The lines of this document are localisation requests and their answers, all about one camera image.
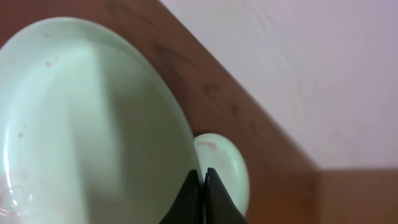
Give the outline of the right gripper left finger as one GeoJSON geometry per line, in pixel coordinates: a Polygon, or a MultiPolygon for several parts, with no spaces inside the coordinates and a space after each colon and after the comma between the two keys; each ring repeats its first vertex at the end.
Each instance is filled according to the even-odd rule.
{"type": "Polygon", "coordinates": [[[201,224],[201,187],[196,170],[191,170],[171,208],[159,224],[201,224]]]}

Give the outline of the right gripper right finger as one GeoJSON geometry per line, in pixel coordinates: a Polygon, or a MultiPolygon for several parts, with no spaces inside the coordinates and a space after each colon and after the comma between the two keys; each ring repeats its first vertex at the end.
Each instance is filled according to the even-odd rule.
{"type": "Polygon", "coordinates": [[[204,193],[206,224],[248,224],[234,205],[227,189],[214,168],[208,168],[204,193]]]}

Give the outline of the light blue plate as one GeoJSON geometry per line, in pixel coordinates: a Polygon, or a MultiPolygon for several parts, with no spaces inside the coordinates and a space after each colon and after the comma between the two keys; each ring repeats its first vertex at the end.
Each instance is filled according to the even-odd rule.
{"type": "Polygon", "coordinates": [[[201,172],[214,168],[236,208],[245,215],[249,206],[250,183],[246,163],[239,149],[228,138],[201,134],[194,139],[201,172]]]}
{"type": "Polygon", "coordinates": [[[158,223],[199,168],[177,100],[117,33],[54,17],[1,47],[2,223],[158,223]]]}

